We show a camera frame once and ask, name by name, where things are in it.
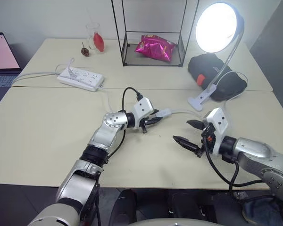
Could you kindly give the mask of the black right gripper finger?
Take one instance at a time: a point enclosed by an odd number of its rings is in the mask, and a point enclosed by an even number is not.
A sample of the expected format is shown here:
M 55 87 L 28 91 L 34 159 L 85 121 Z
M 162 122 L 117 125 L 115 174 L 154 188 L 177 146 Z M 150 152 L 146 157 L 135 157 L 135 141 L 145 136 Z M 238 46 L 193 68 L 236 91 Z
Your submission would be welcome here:
M 200 151 L 200 148 L 194 144 L 191 143 L 188 139 L 185 139 L 181 136 L 173 136 L 173 140 L 178 143 L 181 147 L 193 152 L 193 153 L 197 153 L 198 151 Z
M 188 120 L 188 121 L 186 121 L 186 123 L 188 123 L 192 127 L 196 128 L 196 129 L 199 129 L 199 130 L 204 130 L 205 129 L 204 122 L 199 121 L 199 120 Z

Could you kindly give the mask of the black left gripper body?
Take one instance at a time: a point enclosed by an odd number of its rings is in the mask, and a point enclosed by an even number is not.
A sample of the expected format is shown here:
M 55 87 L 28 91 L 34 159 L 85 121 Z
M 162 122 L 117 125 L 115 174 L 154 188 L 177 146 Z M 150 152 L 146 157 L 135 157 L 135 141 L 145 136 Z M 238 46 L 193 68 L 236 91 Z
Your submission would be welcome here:
M 153 117 L 155 117 L 155 116 L 154 115 L 150 115 L 150 116 L 147 116 L 147 117 L 141 119 L 139 127 L 140 127 L 140 129 L 141 129 L 143 134 L 148 132 L 147 131 L 147 126 L 149 126 L 149 125 L 146 125 L 146 120 L 148 120 L 150 118 L 153 118 Z

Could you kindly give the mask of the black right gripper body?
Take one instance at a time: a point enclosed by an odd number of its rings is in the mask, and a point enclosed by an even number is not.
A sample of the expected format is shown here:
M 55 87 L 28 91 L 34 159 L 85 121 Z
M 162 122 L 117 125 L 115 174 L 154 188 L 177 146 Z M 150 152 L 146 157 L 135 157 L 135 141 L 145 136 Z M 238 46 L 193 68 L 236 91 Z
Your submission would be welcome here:
M 209 154 L 213 153 L 214 145 L 215 145 L 215 127 L 212 123 L 209 123 L 201 134 L 201 143 L 202 146 L 200 150 L 197 151 L 196 155 L 201 158 L 202 155 L 208 151 Z

